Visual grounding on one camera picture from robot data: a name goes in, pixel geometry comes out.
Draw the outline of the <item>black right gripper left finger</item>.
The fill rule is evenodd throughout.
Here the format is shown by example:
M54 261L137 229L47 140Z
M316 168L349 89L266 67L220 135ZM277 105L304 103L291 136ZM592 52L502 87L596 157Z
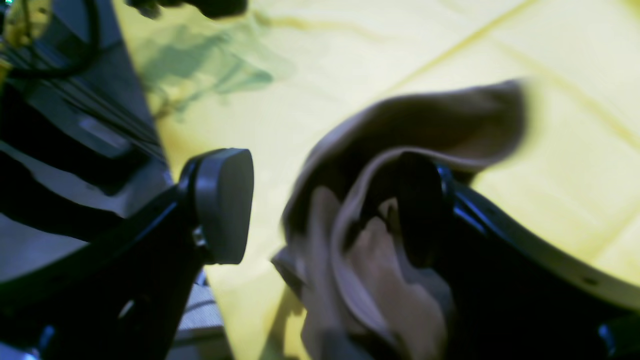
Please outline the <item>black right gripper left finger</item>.
M254 161L201 153L92 244L1 284L3 360L163 360L204 265L246 251Z

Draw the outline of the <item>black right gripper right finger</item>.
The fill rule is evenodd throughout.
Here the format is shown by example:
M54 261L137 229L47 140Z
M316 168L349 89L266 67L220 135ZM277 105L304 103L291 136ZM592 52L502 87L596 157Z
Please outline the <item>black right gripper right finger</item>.
M639 287L569 255L404 152L397 200L411 264L434 269L459 314L464 360L637 360Z

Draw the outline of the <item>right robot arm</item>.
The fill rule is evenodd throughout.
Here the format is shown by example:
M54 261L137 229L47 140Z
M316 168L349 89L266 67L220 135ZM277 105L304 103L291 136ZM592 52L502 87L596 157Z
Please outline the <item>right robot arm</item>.
M2 341L160 360L637 360L639 3L12 0L2 78L169 189L1 286Z

